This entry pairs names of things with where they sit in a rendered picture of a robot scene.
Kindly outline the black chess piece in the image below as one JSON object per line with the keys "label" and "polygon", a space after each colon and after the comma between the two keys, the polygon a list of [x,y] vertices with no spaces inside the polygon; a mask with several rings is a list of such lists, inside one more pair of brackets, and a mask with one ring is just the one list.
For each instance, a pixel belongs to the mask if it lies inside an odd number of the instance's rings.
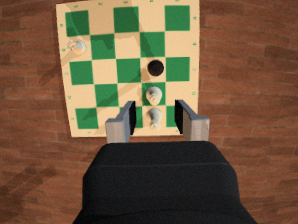
{"label": "black chess piece", "polygon": [[[155,62],[155,61],[158,61],[158,62]],[[152,76],[155,76],[155,77],[156,76],[160,76],[163,73],[163,71],[164,71],[164,65],[159,60],[152,60],[151,62],[149,62],[148,67],[147,67],[147,70],[148,70],[149,74],[152,75]]]}

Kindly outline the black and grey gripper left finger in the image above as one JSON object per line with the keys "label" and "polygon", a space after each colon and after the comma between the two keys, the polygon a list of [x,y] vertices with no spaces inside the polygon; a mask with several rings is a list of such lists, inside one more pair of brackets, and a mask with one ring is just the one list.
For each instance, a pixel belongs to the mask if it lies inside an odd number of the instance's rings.
{"label": "black and grey gripper left finger", "polygon": [[127,143],[136,126],[136,101],[127,101],[116,118],[105,121],[108,143]]}

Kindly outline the green and cream chessboard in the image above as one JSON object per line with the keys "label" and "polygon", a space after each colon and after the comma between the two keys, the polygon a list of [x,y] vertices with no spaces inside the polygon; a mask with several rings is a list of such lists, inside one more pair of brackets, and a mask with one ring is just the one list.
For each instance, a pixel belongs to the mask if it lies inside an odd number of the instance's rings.
{"label": "green and cream chessboard", "polygon": [[[105,121],[136,101],[133,136],[183,135],[175,123],[175,99],[197,113],[199,0],[88,0],[56,5],[59,49],[72,137],[106,137]],[[68,40],[86,44],[82,55]],[[152,60],[164,65],[149,74]],[[147,90],[162,91],[151,105]],[[149,128],[147,112],[162,113]]]}

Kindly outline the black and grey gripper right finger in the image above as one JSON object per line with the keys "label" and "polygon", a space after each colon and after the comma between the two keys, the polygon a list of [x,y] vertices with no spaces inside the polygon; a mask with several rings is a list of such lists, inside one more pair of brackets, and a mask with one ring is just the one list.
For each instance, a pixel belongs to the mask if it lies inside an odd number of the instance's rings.
{"label": "black and grey gripper right finger", "polygon": [[210,119],[198,116],[183,99],[175,99],[175,123],[186,141],[208,141]]}

